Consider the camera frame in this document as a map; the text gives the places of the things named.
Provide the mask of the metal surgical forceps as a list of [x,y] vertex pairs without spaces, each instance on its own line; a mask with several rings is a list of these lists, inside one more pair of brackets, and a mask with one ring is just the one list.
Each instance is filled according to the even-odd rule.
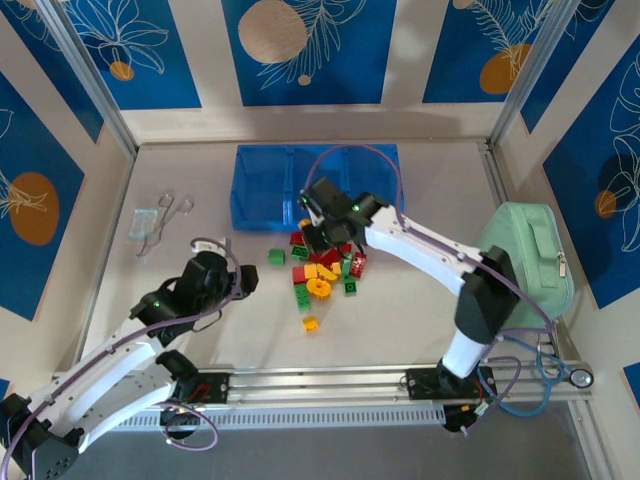
[[192,196],[185,196],[179,201],[177,206],[175,206],[174,203],[175,196],[172,193],[167,192],[160,196],[157,202],[160,217],[154,224],[153,229],[144,236],[142,246],[135,255],[136,258],[145,257],[153,248],[160,244],[165,227],[176,215],[188,215],[195,206],[195,201]]

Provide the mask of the small clear plastic packet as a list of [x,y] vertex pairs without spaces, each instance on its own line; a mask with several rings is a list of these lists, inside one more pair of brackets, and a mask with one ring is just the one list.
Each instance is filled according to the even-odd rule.
[[129,238],[133,240],[144,240],[153,231],[158,220],[159,211],[152,209],[135,209],[129,229]]

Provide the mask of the mint green zipper pouch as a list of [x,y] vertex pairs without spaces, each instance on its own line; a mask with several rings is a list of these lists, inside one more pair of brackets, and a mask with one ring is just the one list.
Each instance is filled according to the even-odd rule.
[[487,252],[508,253],[517,284],[550,320],[574,300],[575,286],[552,209],[545,204],[505,202],[476,242]]

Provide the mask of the black controller box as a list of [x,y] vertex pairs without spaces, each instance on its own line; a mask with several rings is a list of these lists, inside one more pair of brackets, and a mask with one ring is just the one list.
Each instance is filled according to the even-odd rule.
[[445,405],[444,428],[451,433],[468,437],[476,422],[490,409],[491,406],[486,402],[479,405]]

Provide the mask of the blue tube stethoscope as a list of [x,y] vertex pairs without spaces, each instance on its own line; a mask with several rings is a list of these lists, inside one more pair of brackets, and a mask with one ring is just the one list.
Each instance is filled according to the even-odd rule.
[[590,388],[594,383],[594,375],[585,368],[571,367],[557,355],[543,351],[541,335],[537,335],[536,345],[525,342],[516,337],[515,329],[507,329],[502,338],[514,343],[523,349],[535,354],[535,366],[539,378],[544,385],[542,399],[532,410],[521,410],[506,403],[500,403],[499,407],[506,413],[518,418],[533,418],[541,414],[549,402],[555,387],[563,382],[568,382],[574,388],[584,390]]

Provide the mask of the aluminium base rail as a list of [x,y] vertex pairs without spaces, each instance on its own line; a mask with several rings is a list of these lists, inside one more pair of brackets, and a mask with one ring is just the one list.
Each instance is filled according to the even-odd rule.
[[[442,392],[436,385],[436,368],[424,365],[392,365],[338,368],[204,369],[203,373],[229,375],[227,401],[230,408],[278,406],[382,405],[391,402],[478,405],[502,396],[505,402],[541,400],[542,386],[531,380],[534,360],[520,364],[503,359],[483,363],[456,392]],[[562,388],[552,400],[567,400]]]

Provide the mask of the aluminium frame post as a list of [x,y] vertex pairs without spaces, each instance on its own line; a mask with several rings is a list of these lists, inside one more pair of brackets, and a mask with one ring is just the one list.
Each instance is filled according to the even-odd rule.
[[491,153],[501,145],[512,123],[528,99],[533,87],[546,67],[581,0],[554,0],[548,17],[541,25],[536,40],[520,73],[508,93],[500,114],[487,137]]
[[37,10],[86,93],[125,155],[134,161],[139,146],[99,69],[58,0],[34,0]]

